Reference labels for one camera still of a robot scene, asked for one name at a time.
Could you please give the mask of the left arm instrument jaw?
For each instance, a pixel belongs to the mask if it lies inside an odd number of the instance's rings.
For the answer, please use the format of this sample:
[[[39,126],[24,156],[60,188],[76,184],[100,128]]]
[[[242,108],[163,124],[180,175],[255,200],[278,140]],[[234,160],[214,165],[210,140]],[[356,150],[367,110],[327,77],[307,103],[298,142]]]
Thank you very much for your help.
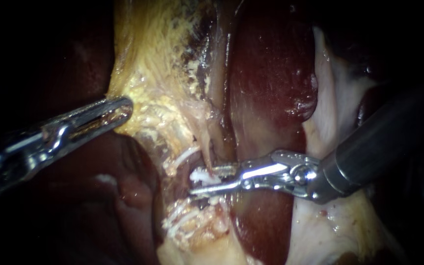
[[[106,98],[70,111],[57,120],[55,144],[84,144],[124,124],[133,112],[126,97]]]

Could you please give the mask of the right arm instrument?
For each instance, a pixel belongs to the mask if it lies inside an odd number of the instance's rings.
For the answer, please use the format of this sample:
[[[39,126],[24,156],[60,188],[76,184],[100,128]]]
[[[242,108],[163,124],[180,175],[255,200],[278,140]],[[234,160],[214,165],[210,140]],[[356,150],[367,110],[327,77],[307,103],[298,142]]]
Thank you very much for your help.
[[[323,205],[340,198],[340,191],[325,174],[327,165],[309,155],[278,149],[242,161],[237,190],[267,189]]]

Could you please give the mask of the left arm instrument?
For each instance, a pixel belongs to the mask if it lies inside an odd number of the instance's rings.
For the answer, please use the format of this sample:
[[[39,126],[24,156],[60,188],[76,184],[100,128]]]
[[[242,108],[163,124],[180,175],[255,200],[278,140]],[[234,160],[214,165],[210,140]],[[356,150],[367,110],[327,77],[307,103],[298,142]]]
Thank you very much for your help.
[[[0,145],[0,196],[52,163],[71,131],[70,122],[55,122],[15,134]]]

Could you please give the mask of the right arm instrument jaw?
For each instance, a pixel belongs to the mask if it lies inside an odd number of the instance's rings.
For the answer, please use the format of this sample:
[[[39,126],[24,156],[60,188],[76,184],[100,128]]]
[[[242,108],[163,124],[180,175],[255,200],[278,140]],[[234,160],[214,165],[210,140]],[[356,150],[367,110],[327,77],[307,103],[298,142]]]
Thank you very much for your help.
[[[235,176],[240,169],[239,164],[223,164],[211,168],[212,174],[218,177]]]
[[[241,182],[233,181],[216,185],[193,188],[188,191],[191,196],[217,196],[240,189]]]

